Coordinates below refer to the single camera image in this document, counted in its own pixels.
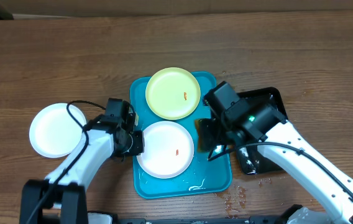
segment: plate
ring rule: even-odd
[[[41,110],[30,125],[29,138],[34,150],[41,156],[58,158],[72,152],[79,143],[81,128],[70,117],[66,103],[56,103]],[[84,126],[85,116],[70,105],[72,115]]]
[[[182,68],[165,68],[154,74],[146,87],[149,108],[163,119],[181,119],[196,109],[200,101],[197,79]]]
[[[159,121],[144,130],[144,152],[137,156],[141,168],[161,179],[176,177],[185,171],[195,152],[189,132],[172,121]]]

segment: light green plate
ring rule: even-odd
[[[182,68],[164,68],[154,74],[146,87],[146,102],[159,117],[181,119],[196,109],[200,101],[197,79]]]

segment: tray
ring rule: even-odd
[[[148,175],[140,167],[136,157],[134,157],[134,187],[137,193],[143,198],[153,199],[220,192],[227,189],[232,182],[229,155],[208,162],[207,153],[197,152],[198,135],[194,120],[211,117],[209,108],[203,104],[203,96],[216,86],[216,79],[208,72],[192,72],[192,74],[196,77],[200,85],[200,103],[192,114],[174,122],[182,125],[189,131],[195,144],[195,155],[186,171],[170,179],[158,179]],[[132,83],[130,88],[131,104],[139,115],[137,128],[141,130],[144,130],[147,126],[157,121],[164,120],[156,116],[146,103],[145,89],[149,79],[150,77],[139,78]]]

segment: wall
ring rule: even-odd
[[[0,0],[11,14],[137,16],[353,9],[353,0]]]

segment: wooden table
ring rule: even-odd
[[[25,182],[64,160],[30,146],[42,108],[127,100],[136,78],[172,66],[209,71],[237,91],[277,87],[301,134],[353,178],[353,11],[0,21],[0,223],[18,223]],[[99,113],[81,109],[88,118]],[[231,161],[225,192],[158,200],[135,192],[131,158],[107,161],[88,208],[150,219],[281,214],[294,203],[322,210],[287,173],[246,176]]]

